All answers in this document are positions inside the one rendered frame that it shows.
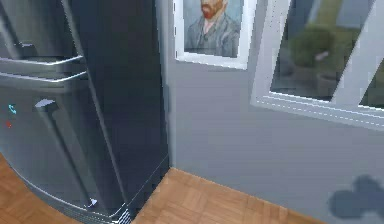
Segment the dark steel refrigerator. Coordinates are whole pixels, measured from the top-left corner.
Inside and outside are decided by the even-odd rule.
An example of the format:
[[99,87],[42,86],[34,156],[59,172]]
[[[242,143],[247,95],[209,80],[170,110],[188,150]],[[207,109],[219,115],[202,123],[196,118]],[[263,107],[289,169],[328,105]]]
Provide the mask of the dark steel refrigerator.
[[[35,104],[97,204],[83,207]],[[82,224],[132,224],[168,168],[156,0],[0,0],[0,154]]]

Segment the white framed portrait painting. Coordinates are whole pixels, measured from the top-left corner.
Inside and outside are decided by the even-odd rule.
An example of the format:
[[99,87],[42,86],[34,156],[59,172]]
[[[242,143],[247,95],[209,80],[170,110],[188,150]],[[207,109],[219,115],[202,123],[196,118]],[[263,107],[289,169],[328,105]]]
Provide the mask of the white framed portrait painting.
[[258,0],[173,0],[175,59],[246,70]]

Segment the white framed window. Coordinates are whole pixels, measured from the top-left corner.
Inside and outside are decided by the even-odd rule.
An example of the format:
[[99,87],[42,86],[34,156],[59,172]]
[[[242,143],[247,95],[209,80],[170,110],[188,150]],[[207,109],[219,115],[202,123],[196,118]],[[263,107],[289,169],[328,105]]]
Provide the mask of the white framed window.
[[250,104],[384,132],[384,0],[268,0]]

